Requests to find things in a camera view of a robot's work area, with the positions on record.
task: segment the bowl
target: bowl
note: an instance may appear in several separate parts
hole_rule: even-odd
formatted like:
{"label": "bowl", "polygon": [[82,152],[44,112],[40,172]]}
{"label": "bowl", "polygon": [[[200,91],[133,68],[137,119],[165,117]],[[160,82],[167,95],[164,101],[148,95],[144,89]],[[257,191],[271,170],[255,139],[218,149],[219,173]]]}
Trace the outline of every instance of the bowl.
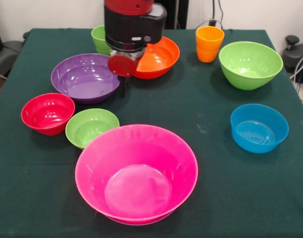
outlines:
{"label": "bowl", "polygon": [[176,43],[162,36],[157,44],[147,44],[134,76],[154,79],[166,74],[177,62],[180,50]]}
{"label": "bowl", "polygon": [[169,216],[188,199],[198,164],[189,145],[173,132],[125,125],[85,148],[75,179],[81,196],[96,211],[123,224],[146,225]]}
{"label": "bowl", "polygon": [[104,132],[120,126],[113,113],[99,108],[87,109],[74,115],[66,126],[68,140],[79,149]]}
{"label": "bowl", "polygon": [[81,54],[60,62],[51,73],[54,88],[81,104],[99,103],[120,85],[107,67],[109,56]]}
{"label": "bowl", "polygon": [[234,42],[219,53],[222,71],[236,88],[254,90],[270,82],[283,68],[280,55],[256,42]]}
{"label": "bowl", "polygon": [[232,136],[243,149],[267,153],[283,142],[289,133],[286,119],[262,104],[245,104],[231,115]]}
{"label": "bowl", "polygon": [[22,121],[44,135],[58,135],[74,114],[71,98],[59,93],[47,93],[31,99],[22,109]]}

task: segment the pink bowl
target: pink bowl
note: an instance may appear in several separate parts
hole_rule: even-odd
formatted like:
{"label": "pink bowl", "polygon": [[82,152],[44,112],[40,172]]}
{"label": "pink bowl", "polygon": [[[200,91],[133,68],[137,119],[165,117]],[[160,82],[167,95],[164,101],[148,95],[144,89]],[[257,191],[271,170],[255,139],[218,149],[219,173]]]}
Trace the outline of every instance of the pink bowl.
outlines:
{"label": "pink bowl", "polygon": [[95,210],[120,223],[145,225],[182,205],[198,179],[196,157],[173,132],[126,125],[92,141],[75,171],[77,188]]}
{"label": "pink bowl", "polygon": [[62,133],[74,114],[71,98],[59,93],[47,93],[30,100],[22,109],[22,121],[44,135]]}

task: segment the light green bowl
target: light green bowl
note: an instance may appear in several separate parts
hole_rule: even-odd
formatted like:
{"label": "light green bowl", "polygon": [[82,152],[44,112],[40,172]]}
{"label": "light green bowl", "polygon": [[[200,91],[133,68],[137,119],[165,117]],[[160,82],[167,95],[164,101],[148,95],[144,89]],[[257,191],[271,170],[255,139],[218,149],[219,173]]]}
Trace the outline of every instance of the light green bowl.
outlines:
{"label": "light green bowl", "polygon": [[104,109],[88,109],[74,115],[66,126],[66,136],[76,147],[84,149],[104,132],[119,127],[113,113]]}
{"label": "light green bowl", "polygon": [[272,48],[239,41],[224,46],[219,59],[227,80],[236,88],[253,90],[270,82],[282,69],[283,61]]}
{"label": "light green bowl", "polygon": [[91,36],[93,43],[97,49],[97,53],[110,55],[110,46],[106,43],[105,40],[105,26],[97,26],[92,29]]}

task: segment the green tablecloth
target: green tablecloth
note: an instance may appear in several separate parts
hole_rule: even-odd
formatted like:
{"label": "green tablecloth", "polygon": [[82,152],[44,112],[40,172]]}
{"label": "green tablecloth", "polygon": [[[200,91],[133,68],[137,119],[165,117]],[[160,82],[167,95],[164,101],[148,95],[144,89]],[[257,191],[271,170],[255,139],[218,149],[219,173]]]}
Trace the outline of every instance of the green tablecloth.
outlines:
{"label": "green tablecloth", "polygon": [[[299,238],[303,237],[303,106],[285,70],[254,91],[223,76],[218,59],[197,60],[194,30],[166,30],[181,56],[165,76],[132,79],[126,97],[115,94],[76,112],[105,108],[122,125],[149,123],[183,137],[199,163],[194,193],[171,216],[131,227],[95,214],[79,195],[74,168],[81,151],[64,133],[49,137],[27,128],[20,112],[31,98],[55,92],[52,69],[63,59],[94,53],[89,29],[34,29],[0,95],[0,237],[32,238]],[[265,31],[226,30],[224,45],[256,41],[272,46]],[[239,148],[231,112],[245,103],[280,111],[290,134],[265,155]]]}

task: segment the electrical outlet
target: electrical outlet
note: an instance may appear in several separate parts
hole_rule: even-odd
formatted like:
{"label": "electrical outlet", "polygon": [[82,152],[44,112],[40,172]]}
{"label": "electrical outlet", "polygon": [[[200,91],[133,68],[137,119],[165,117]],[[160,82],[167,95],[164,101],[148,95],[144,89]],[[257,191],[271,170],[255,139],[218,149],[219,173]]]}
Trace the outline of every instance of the electrical outlet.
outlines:
{"label": "electrical outlet", "polygon": [[209,26],[216,26],[216,20],[209,21]]}

